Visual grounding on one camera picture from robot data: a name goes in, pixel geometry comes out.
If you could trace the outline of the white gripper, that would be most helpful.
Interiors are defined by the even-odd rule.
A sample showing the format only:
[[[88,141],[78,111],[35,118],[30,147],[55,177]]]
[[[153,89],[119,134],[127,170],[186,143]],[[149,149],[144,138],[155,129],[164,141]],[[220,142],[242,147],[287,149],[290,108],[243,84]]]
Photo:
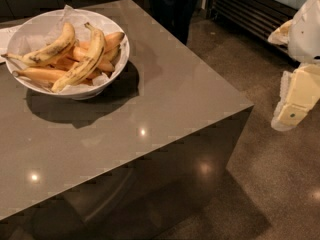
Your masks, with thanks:
[[[271,121],[277,131],[295,128],[320,100],[320,0],[306,0],[294,15],[274,30],[268,42],[287,45],[291,58],[302,64],[293,72],[284,71],[280,101]]]

